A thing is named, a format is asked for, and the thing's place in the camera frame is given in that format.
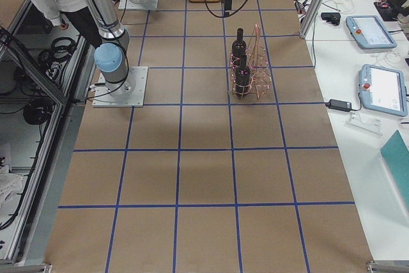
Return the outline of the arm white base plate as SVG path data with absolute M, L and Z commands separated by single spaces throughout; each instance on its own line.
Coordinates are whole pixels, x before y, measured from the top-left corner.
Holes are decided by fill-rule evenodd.
M 151 11 L 157 10 L 158 0 L 120 0 L 118 10 Z
M 95 97 L 92 102 L 93 107 L 143 107 L 146 81 L 148 78 L 147 66 L 131 66 L 128 78 L 121 87 L 116 88 L 113 84 L 105 85 L 105 78 L 100 73 L 98 82 L 103 83 L 97 86 Z

